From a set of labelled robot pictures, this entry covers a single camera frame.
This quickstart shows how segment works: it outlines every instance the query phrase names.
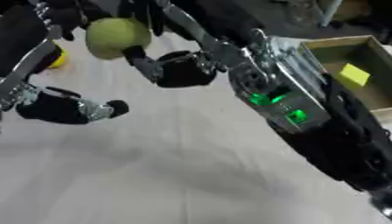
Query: cardboard box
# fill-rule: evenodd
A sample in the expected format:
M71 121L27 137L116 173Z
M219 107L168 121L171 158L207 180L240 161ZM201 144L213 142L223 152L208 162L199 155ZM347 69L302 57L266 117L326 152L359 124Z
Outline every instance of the cardboard box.
M304 42L324 68L338 75L350 63L371 76L364 87L350 89L382 123L392 122L392 56L372 36Z
M333 0L318 0L318 5L322 11L326 11ZM344 0L339 9L333 15L333 20L346 21L369 14L371 8L368 0Z

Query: black rubber grip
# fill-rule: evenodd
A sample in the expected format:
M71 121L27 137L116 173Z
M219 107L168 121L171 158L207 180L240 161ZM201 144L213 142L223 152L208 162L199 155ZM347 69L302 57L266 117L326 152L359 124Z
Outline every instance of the black rubber grip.
M172 52L161 57L159 60L170 60L181 56L186 56L189 52ZM187 88L195 86L209 85L216 77L216 72L212 74L204 73L192 58L164 63L164 77L157 81L161 88Z
M76 100L40 93L31 105L18 104L16 111L25 119L37 119L49 123L87 124L88 118L79 111Z

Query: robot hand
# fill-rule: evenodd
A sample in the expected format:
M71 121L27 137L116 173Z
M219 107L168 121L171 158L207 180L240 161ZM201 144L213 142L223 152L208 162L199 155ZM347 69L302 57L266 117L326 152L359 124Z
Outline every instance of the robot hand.
M123 101L101 105L66 90L29 84L31 75L57 59L53 40L61 37L61 29L46 18L47 12L44 3L35 9L15 6L0 18L0 113L16 106L26 119L62 124L86 124L127 113Z
M372 204L392 219L389 131L356 97L326 74L306 48L284 48L275 38L266 36L260 24L247 26L235 21L254 20L226 0L140 2L144 3L135 0L123 5L128 5L133 15L156 35L163 30L160 26L166 25L198 42L200 52L194 59L203 63L188 66L188 71L227 72L236 95L267 119L295 151L329 177L369 193ZM125 55L136 67L135 59L144 56L140 49ZM181 65L182 59L183 56L171 58L172 65L178 63L172 71ZM159 62L156 64L165 67L165 61ZM147 78L151 77L151 66L140 67ZM166 76L169 74L152 75L157 81Z

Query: robotic arm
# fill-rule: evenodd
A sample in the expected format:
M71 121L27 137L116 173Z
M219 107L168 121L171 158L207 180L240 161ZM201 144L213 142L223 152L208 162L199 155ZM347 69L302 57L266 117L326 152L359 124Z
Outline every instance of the robotic arm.
M185 39L197 41L200 51L152 60L140 47L131 47L124 51L131 65L160 87L170 88L206 85L217 71L227 73L238 98L267 119L296 152L329 177L369 193L372 204L392 219L390 132L326 74L310 52L282 48L264 34L262 25L230 1L140 2L144 4L137 0L128 3L128 10L138 18L140 9L149 9L142 15L153 19L144 23L156 35L162 34L160 25L164 23ZM201 10L202 6L210 8ZM209 16L212 8L218 20ZM145 17L139 20L149 21ZM185 68L192 78L178 73Z

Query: tennis ball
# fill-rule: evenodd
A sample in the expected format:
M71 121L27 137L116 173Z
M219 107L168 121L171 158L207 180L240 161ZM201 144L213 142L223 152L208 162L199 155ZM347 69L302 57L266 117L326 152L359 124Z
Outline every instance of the tennis ball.
M150 43L150 31L134 18L100 19L93 22L86 33L88 50L102 60L121 58L126 48L146 48Z

